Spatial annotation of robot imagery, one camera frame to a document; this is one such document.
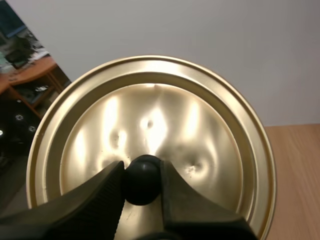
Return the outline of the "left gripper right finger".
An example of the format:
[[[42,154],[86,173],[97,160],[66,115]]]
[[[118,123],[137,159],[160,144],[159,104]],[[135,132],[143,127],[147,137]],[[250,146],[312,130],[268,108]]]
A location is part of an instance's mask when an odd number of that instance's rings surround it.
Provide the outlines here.
[[[160,163],[165,230],[183,240],[255,240],[247,221],[199,194],[169,161]]]

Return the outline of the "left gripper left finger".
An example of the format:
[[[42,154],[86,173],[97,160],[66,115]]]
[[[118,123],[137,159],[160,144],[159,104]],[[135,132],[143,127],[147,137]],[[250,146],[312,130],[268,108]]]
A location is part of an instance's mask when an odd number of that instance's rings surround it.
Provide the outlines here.
[[[116,161],[68,193],[0,219],[2,240],[112,240],[125,199]]]

